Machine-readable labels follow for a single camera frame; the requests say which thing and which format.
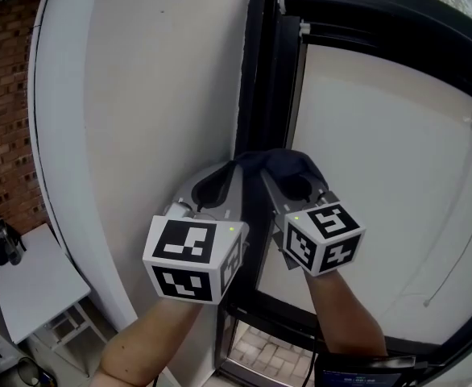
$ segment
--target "floor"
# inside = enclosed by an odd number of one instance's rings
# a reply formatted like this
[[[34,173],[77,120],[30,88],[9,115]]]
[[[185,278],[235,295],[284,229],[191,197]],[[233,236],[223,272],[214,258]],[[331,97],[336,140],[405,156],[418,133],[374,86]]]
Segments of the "floor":
[[[107,321],[94,309],[92,304],[82,305],[89,317],[97,324],[98,329],[107,338],[112,338],[116,333]],[[105,344],[88,328],[75,339],[70,341],[59,353],[75,365],[87,368],[89,374],[93,374],[100,363],[101,351]],[[36,363],[51,373],[57,379],[58,385],[65,387],[89,387],[91,381],[83,373],[35,343],[28,341],[25,346]],[[26,387],[19,379],[15,368],[0,376],[0,387]]]
[[[304,383],[312,355],[253,327],[245,330],[230,352],[234,361],[293,387]],[[307,387],[314,386],[314,376],[312,372]]]

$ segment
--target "human arm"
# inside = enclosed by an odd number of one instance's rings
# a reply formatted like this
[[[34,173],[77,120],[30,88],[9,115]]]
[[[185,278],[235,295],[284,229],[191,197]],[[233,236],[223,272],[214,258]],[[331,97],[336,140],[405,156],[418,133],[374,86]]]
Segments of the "human arm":
[[[161,299],[107,344],[91,387],[139,387],[152,382],[175,355],[202,304]]]
[[[318,322],[330,352],[387,356],[379,324],[354,296],[338,271],[305,273]]]

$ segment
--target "white wall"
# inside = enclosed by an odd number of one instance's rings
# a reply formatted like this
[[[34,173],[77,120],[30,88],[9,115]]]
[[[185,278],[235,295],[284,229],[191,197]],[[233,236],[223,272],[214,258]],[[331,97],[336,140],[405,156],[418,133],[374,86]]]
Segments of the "white wall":
[[[87,158],[106,242],[138,314],[156,300],[142,262],[152,215],[197,170],[230,158],[247,2],[95,2]],[[204,308],[170,364],[183,387],[213,369],[215,311]]]
[[[472,315],[472,98],[400,64],[310,46],[293,147],[367,226],[341,272],[385,334],[444,343]],[[311,310],[301,272],[283,263],[269,253],[260,289]]]
[[[31,52],[31,70],[35,68],[35,75],[29,76],[30,87],[35,86],[31,138],[32,147],[39,149],[41,186],[64,237],[60,243],[93,287],[96,305],[121,329],[135,319],[135,312],[107,247],[85,146],[84,64],[93,2],[48,0],[37,53]]]

